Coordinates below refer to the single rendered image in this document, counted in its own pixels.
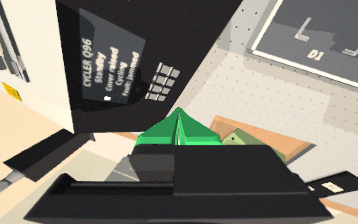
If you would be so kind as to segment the beige perforated base plate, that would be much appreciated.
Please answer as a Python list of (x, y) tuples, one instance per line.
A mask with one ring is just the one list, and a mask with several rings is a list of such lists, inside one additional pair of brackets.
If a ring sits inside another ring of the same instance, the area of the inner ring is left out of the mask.
[[(358, 88), (247, 53), (270, 0), (243, 0), (169, 113), (215, 115), (312, 143), (286, 162), (303, 181), (358, 177)], [(165, 117), (165, 118), (166, 118)]]

